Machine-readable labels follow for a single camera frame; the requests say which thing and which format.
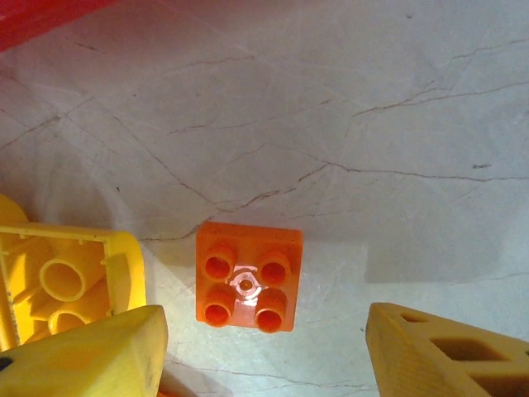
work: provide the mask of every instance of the plastic toy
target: plastic toy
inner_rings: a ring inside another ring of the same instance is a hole
[[[5,397],[155,397],[167,323],[144,306],[0,354]]]
[[[0,268],[2,351],[145,305],[131,234],[31,223],[3,195]]]
[[[0,2],[0,51],[113,1],[26,0],[21,2],[21,0],[2,0]]]
[[[397,306],[365,329],[381,397],[529,397],[529,343]]]
[[[204,223],[197,233],[197,320],[292,331],[302,253],[297,230]]]

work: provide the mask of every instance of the yellow plastic toy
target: yellow plastic toy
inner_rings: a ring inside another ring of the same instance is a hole
[[[396,304],[365,329],[381,397],[529,397],[529,343]]]
[[[3,397],[155,397],[167,348],[161,306],[144,306],[0,354]]]
[[[28,222],[0,195],[0,350],[145,305],[138,241],[127,232]]]

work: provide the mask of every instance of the orange 2x2 brick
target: orange 2x2 brick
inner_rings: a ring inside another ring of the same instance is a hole
[[[204,223],[197,233],[197,320],[292,331],[302,253],[299,230]]]

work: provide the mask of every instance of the yellow lego brick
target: yellow lego brick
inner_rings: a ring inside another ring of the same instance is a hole
[[[1,351],[145,305],[131,234],[28,222],[3,195],[0,270]]]
[[[155,397],[167,323],[144,306],[0,354],[2,397]]]
[[[529,343],[398,306],[365,330],[381,397],[529,397]]]

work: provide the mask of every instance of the white marble floor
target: white marble floor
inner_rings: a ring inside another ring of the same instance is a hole
[[[141,239],[183,395],[378,395],[390,301],[529,339],[527,0],[125,0],[0,55],[2,192]],[[301,228],[296,327],[194,320],[207,219]]]

